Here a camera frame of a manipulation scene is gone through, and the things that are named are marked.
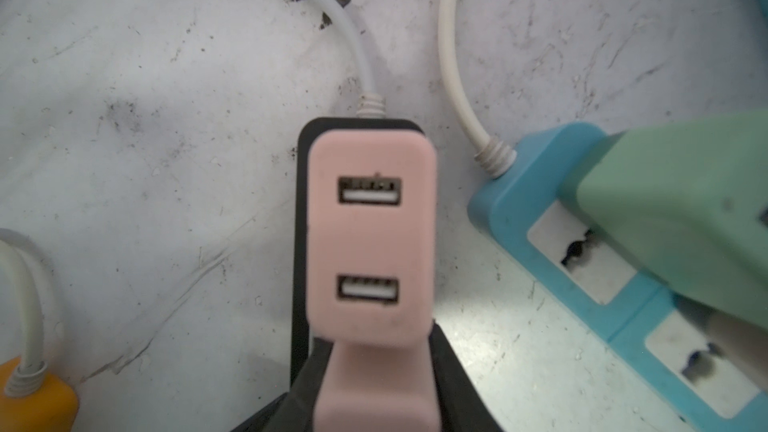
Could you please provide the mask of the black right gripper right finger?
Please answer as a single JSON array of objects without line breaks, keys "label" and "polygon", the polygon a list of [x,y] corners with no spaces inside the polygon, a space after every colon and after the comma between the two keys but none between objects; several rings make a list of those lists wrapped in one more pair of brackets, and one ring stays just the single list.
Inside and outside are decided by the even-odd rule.
[{"label": "black right gripper right finger", "polygon": [[441,431],[500,432],[454,352],[442,328],[433,323],[429,335],[431,364],[441,414]]}]

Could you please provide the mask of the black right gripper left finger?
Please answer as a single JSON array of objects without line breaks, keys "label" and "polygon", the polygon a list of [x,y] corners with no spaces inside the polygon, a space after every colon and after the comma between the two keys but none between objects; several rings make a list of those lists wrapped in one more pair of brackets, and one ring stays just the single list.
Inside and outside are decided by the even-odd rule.
[{"label": "black right gripper left finger", "polygon": [[311,432],[314,407],[332,349],[331,342],[315,339],[313,351],[290,390],[235,427],[233,432]]}]

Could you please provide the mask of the pink usb charger plug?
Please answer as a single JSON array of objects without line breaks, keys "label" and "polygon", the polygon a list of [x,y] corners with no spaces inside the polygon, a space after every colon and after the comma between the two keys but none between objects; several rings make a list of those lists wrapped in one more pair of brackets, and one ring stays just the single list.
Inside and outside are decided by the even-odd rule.
[{"label": "pink usb charger plug", "polygon": [[437,431],[437,156],[413,130],[332,130],[309,151],[306,310],[332,343],[317,431]]}]

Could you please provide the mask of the black power strip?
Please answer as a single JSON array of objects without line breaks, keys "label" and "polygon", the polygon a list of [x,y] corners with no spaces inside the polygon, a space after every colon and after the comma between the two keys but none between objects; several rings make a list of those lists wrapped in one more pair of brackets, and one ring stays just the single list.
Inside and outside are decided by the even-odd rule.
[{"label": "black power strip", "polygon": [[296,193],[294,259],[292,284],[292,323],[290,379],[293,386],[310,355],[312,344],[306,316],[306,245],[307,245],[307,176],[308,156],[315,140],[331,130],[411,130],[424,134],[414,122],[406,119],[359,119],[352,117],[319,117],[301,130],[296,146]]}]

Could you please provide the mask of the beige pink charger plug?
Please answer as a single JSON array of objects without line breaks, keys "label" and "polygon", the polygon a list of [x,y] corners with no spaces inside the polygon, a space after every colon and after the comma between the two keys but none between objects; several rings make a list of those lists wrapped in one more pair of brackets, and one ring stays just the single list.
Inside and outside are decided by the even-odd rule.
[{"label": "beige pink charger plug", "polygon": [[712,312],[704,332],[745,376],[767,392],[767,331],[733,316]]}]

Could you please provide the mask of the orange power strip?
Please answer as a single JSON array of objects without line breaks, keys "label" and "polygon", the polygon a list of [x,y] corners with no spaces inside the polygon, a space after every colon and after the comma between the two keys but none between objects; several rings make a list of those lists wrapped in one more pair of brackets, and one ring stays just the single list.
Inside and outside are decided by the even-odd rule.
[{"label": "orange power strip", "polygon": [[4,386],[20,359],[1,365],[1,432],[70,432],[79,408],[72,387],[55,374],[46,373],[41,388],[23,398],[7,397]]}]

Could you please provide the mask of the green usb charger plug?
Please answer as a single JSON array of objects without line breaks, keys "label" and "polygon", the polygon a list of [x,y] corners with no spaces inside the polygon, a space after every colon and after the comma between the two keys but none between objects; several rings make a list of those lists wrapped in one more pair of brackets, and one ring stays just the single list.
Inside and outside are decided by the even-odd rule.
[{"label": "green usb charger plug", "polygon": [[677,294],[766,328],[766,111],[602,138],[558,196]]}]

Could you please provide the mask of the teal rectangular power strip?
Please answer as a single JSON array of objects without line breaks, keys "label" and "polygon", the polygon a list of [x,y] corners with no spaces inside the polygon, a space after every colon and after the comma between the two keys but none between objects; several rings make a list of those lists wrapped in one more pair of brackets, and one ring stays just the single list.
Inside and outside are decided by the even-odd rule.
[{"label": "teal rectangular power strip", "polygon": [[699,431],[764,431],[767,394],[673,303],[672,292],[603,241],[571,267],[567,248],[589,228],[557,192],[600,128],[571,123],[525,136],[511,169],[471,198],[473,225],[530,272],[687,423]]}]

